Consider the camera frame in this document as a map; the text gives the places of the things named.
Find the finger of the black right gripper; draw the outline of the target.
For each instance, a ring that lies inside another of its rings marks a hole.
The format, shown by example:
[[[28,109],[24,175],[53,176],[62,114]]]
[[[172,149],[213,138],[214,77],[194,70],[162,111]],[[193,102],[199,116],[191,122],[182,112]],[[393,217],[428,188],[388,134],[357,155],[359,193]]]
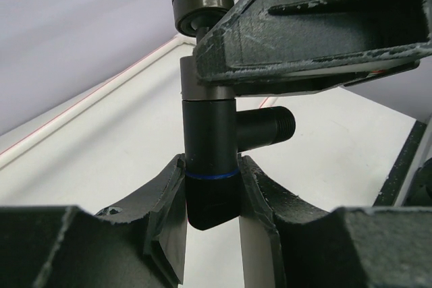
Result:
[[[431,55],[431,0],[239,0],[194,50],[205,84],[389,69]]]
[[[420,65],[421,60],[407,62],[389,69],[379,69],[366,72],[347,74],[333,74],[320,77],[308,77],[306,79],[276,82],[270,84],[241,84],[234,86],[236,96],[294,96],[302,94],[314,94],[338,86],[356,86],[401,74],[414,70]]]

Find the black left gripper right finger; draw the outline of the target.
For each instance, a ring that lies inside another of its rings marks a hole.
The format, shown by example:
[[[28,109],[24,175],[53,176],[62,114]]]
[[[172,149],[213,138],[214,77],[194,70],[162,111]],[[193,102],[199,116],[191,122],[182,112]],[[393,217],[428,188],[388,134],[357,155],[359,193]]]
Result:
[[[430,287],[431,209],[326,212],[268,177],[249,157],[240,242],[246,287]]]

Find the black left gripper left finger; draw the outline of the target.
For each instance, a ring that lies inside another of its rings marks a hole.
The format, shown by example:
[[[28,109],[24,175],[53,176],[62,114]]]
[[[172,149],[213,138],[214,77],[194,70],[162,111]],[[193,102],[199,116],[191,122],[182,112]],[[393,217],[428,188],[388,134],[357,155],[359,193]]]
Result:
[[[177,287],[186,255],[184,157],[120,201],[1,209],[2,287]]]

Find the black faucet valve handle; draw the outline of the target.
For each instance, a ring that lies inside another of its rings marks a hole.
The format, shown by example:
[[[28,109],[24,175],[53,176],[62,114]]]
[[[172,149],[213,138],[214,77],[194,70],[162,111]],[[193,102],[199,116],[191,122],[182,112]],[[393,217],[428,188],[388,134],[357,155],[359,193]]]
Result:
[[[172,0],[175,27],[200,41],[233,7],[234,0]],[[198,81],[195,59],[180,59],[182,99],[186,101],[231,100],[234,92],[226,86],[204,86]]]

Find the black L-shaped faucet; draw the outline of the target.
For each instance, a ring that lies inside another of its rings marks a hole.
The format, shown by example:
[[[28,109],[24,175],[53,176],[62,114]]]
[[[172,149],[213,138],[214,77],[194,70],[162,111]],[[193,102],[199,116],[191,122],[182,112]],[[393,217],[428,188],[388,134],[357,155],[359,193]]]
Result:
[[[236,101],[182,103],[189,223],[205,231],[240,214],[238,154],[285,142],[296,131],[285,107],[237,111]]]

